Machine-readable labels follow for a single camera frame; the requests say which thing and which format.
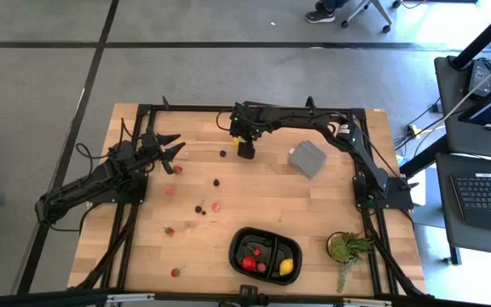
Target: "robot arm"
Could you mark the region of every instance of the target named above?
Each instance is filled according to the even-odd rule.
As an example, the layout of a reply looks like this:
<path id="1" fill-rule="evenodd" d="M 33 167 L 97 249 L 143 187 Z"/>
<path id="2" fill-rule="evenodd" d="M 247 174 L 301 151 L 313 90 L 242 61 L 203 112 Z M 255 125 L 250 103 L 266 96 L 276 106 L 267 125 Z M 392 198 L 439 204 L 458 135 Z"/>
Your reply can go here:
<path id="1" fill-rule="evenodd" d="M 41 196 L 35 205 L 38 221 L 45 225 L 54 224 L 74 206 L 103 198 L 104 194 L 133 194 L 139 188 L 137 176 L 144 176 L 144 166 L 157 160 L 161 161 L 168 174 L 173 173 L 170 162 L 185 143 L 179 143 L 166 150 L 163 146 L 175 141 L 179 136 L 154 135 L 152 130 L 148 130 L 141 136 L 142 145 L 137 151 L 130 141 L 115 144 L 109 148 L 107 159 L 92 173 Z"/>
<path id="2" fill-rule="evenodd" d="M 272 133 L 284 127 L 317 130 L 329 144 L 351 156 L 365 175 L 369 193 L 385 198 L 390 177 L 384 169 L 374 164 L 366 151 L 361 142 L 360 128 L 342 114 L 317 112 L 311 97 L 309 104 L 312 107 L 310 110 L 289 110 L 270 105 L 246 106 L 236 102 L 230 116 L 230 135 L 243 140 L 238 146 L 238 155 L 253 159 L 253 141 L 261 137 L 263 132 Z M 338 130 L 332 123 L 339 124 Z"/>

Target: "plant pot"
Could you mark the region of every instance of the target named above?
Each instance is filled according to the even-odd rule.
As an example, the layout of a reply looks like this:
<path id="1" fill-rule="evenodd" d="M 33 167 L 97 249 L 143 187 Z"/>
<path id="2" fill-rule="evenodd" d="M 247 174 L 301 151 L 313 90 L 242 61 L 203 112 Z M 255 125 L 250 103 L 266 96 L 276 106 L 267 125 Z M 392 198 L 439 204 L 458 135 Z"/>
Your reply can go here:
<path id="1" fill-rule="evenodd" d="M 331 245 L 331 241 L 333 239 L 335 239 L 335 238 L 338 238 L 340 235 L 343 235 L 343 234 L 344 234 L 344 232 L 337 231 L 337 232 L 333 233 L 332 235 L 329 235 L 329 237 L 327 238 L 327 244 L 326 244 L 325 248 L 326 248 L 326 251 L 327 251 L 327 255 L 329 255 L 329 257 L 331 259 L 332 259 L 331 253 L 329 252 L 329 246 Z M 336 262 L 338 262 L 339 264 L 344 264 L 343 261 L 336 261 Z"/>

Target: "lemon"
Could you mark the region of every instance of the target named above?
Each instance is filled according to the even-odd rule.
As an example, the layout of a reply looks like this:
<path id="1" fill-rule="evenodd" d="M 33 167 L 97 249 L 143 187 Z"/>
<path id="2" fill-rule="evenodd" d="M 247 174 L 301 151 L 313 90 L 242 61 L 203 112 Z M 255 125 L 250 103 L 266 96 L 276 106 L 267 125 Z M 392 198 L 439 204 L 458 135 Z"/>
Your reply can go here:
<path id="1" fill-rule="evenodd" d="M 233 137 L 232 138 L 232 144 L 235 145 L 235 146 L 240 145 L 241 142 L 246 142 L 246 140 L 244 140 L 244 138 L 241 137 L 241 136 Z"/>
<path id="2" fill-rule="evenodd" d="M 287 275 L 293 271 L 293 259 L 289 258 L 280 262 L 280 276 Z"/>

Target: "butcher block tabletop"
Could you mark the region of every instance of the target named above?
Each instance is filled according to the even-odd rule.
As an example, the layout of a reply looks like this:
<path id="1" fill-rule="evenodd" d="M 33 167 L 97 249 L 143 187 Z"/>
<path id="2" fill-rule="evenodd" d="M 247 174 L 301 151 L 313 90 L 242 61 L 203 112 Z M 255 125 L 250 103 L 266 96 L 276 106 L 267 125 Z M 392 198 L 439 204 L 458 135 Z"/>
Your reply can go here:
<path id="1" fill-rule="evenodd" d="M 118 142 L 120 119 L 134 126 L 138 105 L 115 105 L 104 148 Z M 399 171 L 387 114 L 367 109 L 373 144 Z M 367 256 L 348 274 L 343 293 L 337 293 L 342 268 L 326 252 L 327 237 L 337 231 L 362 233 L 361 214 L 355 209 L 351 178 L 354 164 L 347 153 L 329 145 L 314 130 L 279 129 L 264 133 L 255 143 L 255 158 L 237 155 L 227 131 L 219 130 L 213 112 L 158 111 L 154 131 L 181 134 L 186 142 L 173 165 L 179 175 L 167 175 L 159 163 L 149 174 L 147 194 L 139 207 L 125 289 L 129 291 L 235 294 L 240 285 L 254 285 L 260 293 L 293 295 L 373 295 Z M 220 117 L 229 127 L 229 113 Z M 142 133 L 147 123 L 143 123 Z M 288 165 L 289 151 L 310 140 L 327 155 L 326 164 L 312 179 Z M 379 167 L 389 169 L 375 156 Z M 214 186 L 217 179 L 219 186 Z M 168 187 L 173 196 L 166 195 Z M 211 205 L 220 205 L 213 211 Z M 194 209 L 202 206 L 206 214 Z M 130 205 L 126 205 L 124 221 Z M 116 205 L 95 208 L 84 220 L 68 285 L 76 286 L 95 267 L 107 249 Z M 416 240 L 410 220 L 400 211 L 385 210 L 392 255 L 405 274 L 426 292 Z M 165 234 L 165 227 L 175 233 Z M 300 275 L 291 285 L 259 281 L 234 270 L 228 249 L 237 230 L 253 227 L 294 239 L 301 247 Z M 384 261 L 377 253 L 382 289 L 388 293 Z M 116 285 L 120 256 L 115 258 L 110 286 Z M 181 269 L 178 277 L 171 276 Z"/>

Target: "black desk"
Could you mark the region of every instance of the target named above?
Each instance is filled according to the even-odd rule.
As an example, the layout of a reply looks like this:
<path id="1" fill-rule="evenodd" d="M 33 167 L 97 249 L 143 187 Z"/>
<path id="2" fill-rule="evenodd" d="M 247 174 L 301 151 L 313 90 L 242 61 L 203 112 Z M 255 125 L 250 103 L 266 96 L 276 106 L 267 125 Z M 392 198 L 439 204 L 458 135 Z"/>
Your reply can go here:
<path id="1" fill-rule="evenodd" d="M 447 58 L 435 59 L 436 81 L 441 94 L 441 103 L 444 114 L 448 114 L 464 97 L 465 88 L 469 79 L 468 71 L 457 71 L 450 67 Z M 460 110 L 470 107 L 473 100 L 467 100 Z M 446 120 L 447 134 L 426 150 L 400 167 L 401 174 L 411 177 L 428 165 L 435 162 L 437 153 L 477 154 L 491 157 L 491 130 L 480 125 L 468 124 L 458 121 L 459 114 Z"/>
<path id="2" fill-rule="evenodd" d="M 436 168 L 441 189 L 444 222 L 450 246 L 491 252 L 491 230 L 471 227 L 461 218 L 450 174 L 456 171 L 491 172 L 491 161 L 438 153 Z"/>

